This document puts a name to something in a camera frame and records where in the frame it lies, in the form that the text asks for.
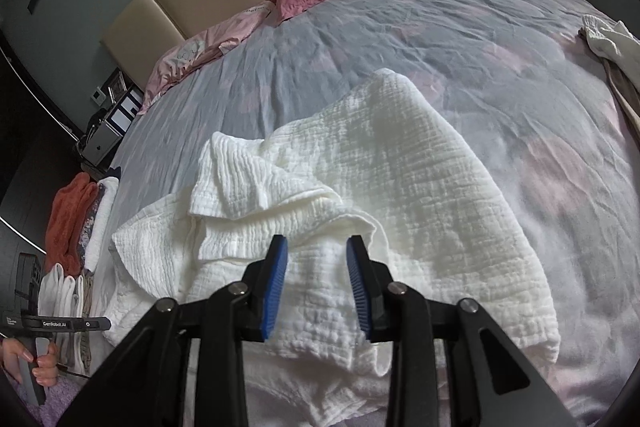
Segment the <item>purple fuzzy sleeve forearm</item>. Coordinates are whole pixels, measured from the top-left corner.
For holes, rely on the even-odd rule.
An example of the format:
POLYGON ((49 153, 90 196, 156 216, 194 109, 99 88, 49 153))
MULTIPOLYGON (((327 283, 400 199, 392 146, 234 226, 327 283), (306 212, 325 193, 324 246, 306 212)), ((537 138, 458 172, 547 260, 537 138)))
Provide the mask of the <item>purple fuzzy sleeve forearm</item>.
POLYGON ((29 414, 35 418, 40 426, 55 426, 65 410, 73 402, 82 384, 81 379, 63 375, 58 377, 56 384, 46 389, 46 402, 43 405, 32 405, 27 401, 26 391, 13 377, 9 377, 9 383, 20 397, 29 414))

